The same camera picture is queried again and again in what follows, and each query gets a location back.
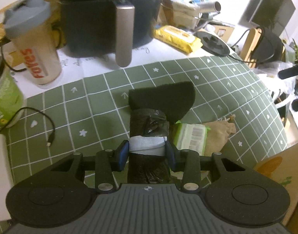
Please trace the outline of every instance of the black cable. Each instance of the black cable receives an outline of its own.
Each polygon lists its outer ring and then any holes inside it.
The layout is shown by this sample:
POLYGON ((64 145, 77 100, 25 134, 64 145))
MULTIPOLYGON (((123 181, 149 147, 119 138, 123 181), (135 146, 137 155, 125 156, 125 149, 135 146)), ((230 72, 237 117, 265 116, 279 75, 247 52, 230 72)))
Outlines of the black cable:
POLYGON ((231 46, 231 48, 234 47, 236 44, 238 44, 239 41, 242 40, 243 36, 244 36, 249 30, 250 30, 250 29, 247 29, 247 30, 242 34, 241 38, 240 38, 235 44, 233 44, 233 45, 231 46))
POLYGON ((7 61, 5 60, 4 58, 4 54, 3 54, 3 46, 1 46, 1 57, 2 57, 2 63, 5 63, 6 66, 8 66, 8 68, 11 70, 11 71, 14 71, 14 72, 23 72, 23 71, 26 71, 27 68, 22 68, 22 69, 14 69, 12 68, 8 63, 7 61))
POLYGON ((273 28, 275 27, 275 23, 278 23, 282 28, 283 28, 283 30, 286 32, 286 34, 287 34, 287 39, 288 39, 288 41, 290 41, 290 37, 289 37, 289 35, 288 35, 288 33, 287 33, 287 30, 286 30, 286 27, 285 26, 283 26, 278 20, 277 21, 275 21, 274 23, 273 23, 273 28))
POLYGON ((55 130, 56 130, 55 124, 54 124, 53 120, 47 114, 45 114, 45 113, 41 112, 40 110, 35 109, 33 107, 26 106, 26 107, 20 108, 17 112, 15 112, 15 114, 12 116, 12 118, 0 129, 0 133, 12 122, 12 120, 16 117, 16 115, 20 111, 25 110, 25 109, 29 109, 29 110, 38 112, 39 114, 44 115, 51 122, 51 125, 53 127, 53 131, 51 132, 51 134, 49 135, 48 140, 47 140, 47 146, 49 147, 55 139, 55 130))
POLYGON ((230 58, 236 60, 236 61, 241 61, 241 62, 245 62, 245 63, 259 63, 259 64, 262 64, 264 63, 265 61, 268 61, 269 59, 271 59, 274 55, 275 55, 275 48, 273 46, 273 44, 271 43, 271 41, 265 36, 265 38, 268 40, 268 42, 270 43, 270 45, 272 46, 272 55, 270 55, 268 58, 264 59, 263 61, 243 61, 243 60, 239 60, 239 59, 236 59, 234 58, 233 56, 231 56, 230 54, 228 55, 230 58))
POLYGON ((61 32, 61 29, 60 29, 60 27, 59 27, 59 23, 54 23, 54 24, 52 25, 52 30, 58 32, 58 44, 57 44, 57 46, 56 46, 56 49, 57 49, 57 48, 60 47, 60 45, 61 45, 61 39, 62 39, 62 37, 61 37, 62 32, 61 32))

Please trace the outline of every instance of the grid pattern mat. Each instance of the grid pattern mat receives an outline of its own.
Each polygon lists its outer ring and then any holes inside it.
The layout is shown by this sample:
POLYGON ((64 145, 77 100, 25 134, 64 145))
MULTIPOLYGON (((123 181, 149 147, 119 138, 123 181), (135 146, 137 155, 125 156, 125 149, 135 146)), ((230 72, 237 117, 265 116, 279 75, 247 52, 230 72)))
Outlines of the grid pattern mat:
MULTIPOLYGON (((204 123, 236 115, 237 133, 222 153, 253 167, 286 148, 283 125, 268 90, 245 63, 229 57, 186 58, 84 78, 29 98, 27 106, 53 119, 56 138, 46 146, 51 125, 30 110, 4 131, 15 182, 74 151, 92 156, 117 148, 129 138, 128 91, 182 81, 193 82, 196 100, 181 122, 204 123)), ((127 168, 114 174, 119 183, 126 182, 127 168)), ((86 173, 85 183, 94 186, 93 172, 86 173)), ((209 179, 202 183, 207 186, 209 179)), ((0 232, 5 226, 0 222, 0 232)))

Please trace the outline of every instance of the table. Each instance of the table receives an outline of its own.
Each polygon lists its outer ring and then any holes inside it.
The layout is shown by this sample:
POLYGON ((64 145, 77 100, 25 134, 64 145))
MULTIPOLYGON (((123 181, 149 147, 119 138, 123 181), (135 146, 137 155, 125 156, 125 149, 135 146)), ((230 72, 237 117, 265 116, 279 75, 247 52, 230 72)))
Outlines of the table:
MULTIPOLYGON (((27 81, 27 73, 14 76, 28 97, 27 105, 43 110, 56 126, 50 147, 46 146, 50 123, 30 110, 3 132, 16 183, 75 151, 92 156, 117 148, 129 138, 128 90, 165 83, 195 85, 195 103, 181 122, 204 123, 236 115, 237 133, 222 150, 227 156, 253 167, 287 146, 267 88, 245 63, 203 50, 186 56, 158 40, 134 50, 132 64, 114 71, 111 55, 102 60, 75 59, 59 51, 59 56, 64 77, 56 87, 40 89, 27 81)), ((114 173, 118 183, 126 182, 126 170, 114 173)), ((86 173, 85 183, 94 186, 93 172, 86 173)), ((208 184, 206 177, 202 185, 208 184)), ((0 222, 0 232, 5 226, 0 222)))

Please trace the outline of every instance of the air fryer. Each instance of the air fryer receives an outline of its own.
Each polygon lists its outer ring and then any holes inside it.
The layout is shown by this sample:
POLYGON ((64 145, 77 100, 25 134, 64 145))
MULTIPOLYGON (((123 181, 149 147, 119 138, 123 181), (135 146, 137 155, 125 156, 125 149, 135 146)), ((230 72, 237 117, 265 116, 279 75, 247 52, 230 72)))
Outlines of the air fryer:
POLYGON ((115 53, 131 62, 131 50, 153 39, 161 0, 60 0, 61 22, 70 55, 115 53))

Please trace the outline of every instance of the yellow package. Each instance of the yellow package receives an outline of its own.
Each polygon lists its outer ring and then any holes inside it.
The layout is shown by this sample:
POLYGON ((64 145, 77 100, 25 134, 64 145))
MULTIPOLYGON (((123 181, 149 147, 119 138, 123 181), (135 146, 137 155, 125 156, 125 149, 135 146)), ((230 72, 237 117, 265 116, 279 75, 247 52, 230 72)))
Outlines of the yellow package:
POLYGON ((203 46, 199 38, 173 26, 163 26, 156 29, 154 37, 188 54, 203 46))

